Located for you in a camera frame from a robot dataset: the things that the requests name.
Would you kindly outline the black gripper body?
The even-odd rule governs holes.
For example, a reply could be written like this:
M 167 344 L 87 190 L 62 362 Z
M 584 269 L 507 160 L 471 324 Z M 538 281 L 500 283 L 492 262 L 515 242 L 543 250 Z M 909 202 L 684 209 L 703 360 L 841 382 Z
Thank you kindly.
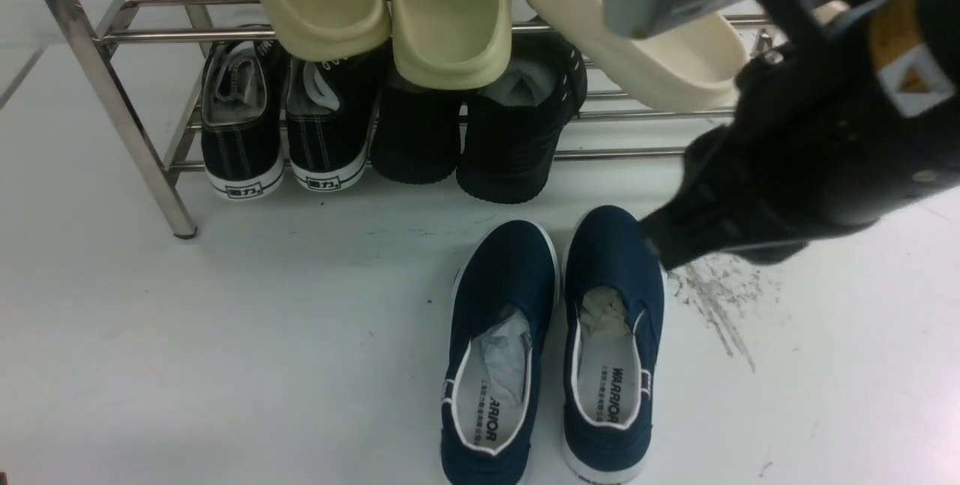
M 958 0 L 874 0 L 757 58 L 734 120 L 693 141 L 675 196 L 639 221 L 665 269 L 710 253 L 777 263 L 958 186 L 958 95 L 913 117 L 874 50 L 904 34 L 958 85 Z

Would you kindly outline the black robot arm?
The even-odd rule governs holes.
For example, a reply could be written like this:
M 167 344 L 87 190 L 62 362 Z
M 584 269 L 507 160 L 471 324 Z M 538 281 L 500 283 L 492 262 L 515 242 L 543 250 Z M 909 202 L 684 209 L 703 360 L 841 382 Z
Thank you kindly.
M 639 222 L 666 270 L 782 262 L 958 185 L 958 0 L 757 0 L 787 40 Z

